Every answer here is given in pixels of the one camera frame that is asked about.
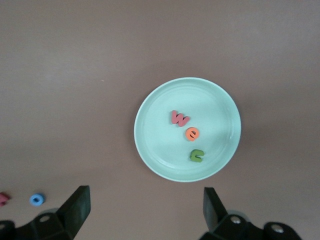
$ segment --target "plate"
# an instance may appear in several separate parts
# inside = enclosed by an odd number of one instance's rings
[[[172,123],[172,111],[189,117]],[[186,137],[196,128],[198,138]],[[144,163],[159,176],[176,182],[195,182],[221,170],[234,155],[241,135],[239,111],[230,95],[217,84],[197,77],[168,81],[141,104],[134,122],[134,141]],[[191,152],[201,162],[191,160]]]

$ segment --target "red foam piece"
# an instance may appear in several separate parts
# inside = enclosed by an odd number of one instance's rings
[[[5,195],[3,192],[0,192],[0,207],[4,206],[6,204],[6,201],[8,201],[9,199],[9,196]]]
[[[171,122],[172,124],[178,124],[179,127],[183,127],[189,122],[190,117],[185,116],[182,113],[177,114],[176,110],[171,112]]]

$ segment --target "metal screw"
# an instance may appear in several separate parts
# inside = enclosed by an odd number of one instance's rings
[[[273,231],[275,231],[276,233],[282,234],[284,232],[284,229],[279,226],[278,224],[273,224],[271,225],[271,228]]]
[[[41,223],[43,223],[43,222],[45,222],[45,221],[48,221],[49,219],[50,219],[50,216],[47,215],[47,216],[43,216],[42,218],[40,218],[39,221],[40,221]]]
[[[239,223],[241,223],[240,218],[238,218],[237,216],[232,216],[230,219],[231,219],[231,221],[232,221],[234,224],[239,224]]]

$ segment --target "red foam letter w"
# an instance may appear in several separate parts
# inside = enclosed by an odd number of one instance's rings
[[[187,122],[189,122],[190,117],[186,116],[184,117],[184,115],[182,113],[179,113],[177,115],[177,111],[173,110],[171,113],[171,122],[173,124],[178,124],[179,127],[183,127],[184,125],[187,124]]]

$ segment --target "brown table surface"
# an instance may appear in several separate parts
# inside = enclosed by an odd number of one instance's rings
[[[233,97],[242,134],[220,172],[179,183],[143,163],[133,128],[154,88],[189,76]],[[75,239],[196,240],[214,187],[258,227],[318,239],[319,94],[320,1],[2,0],[0,219],[21,226],[90,185]]]

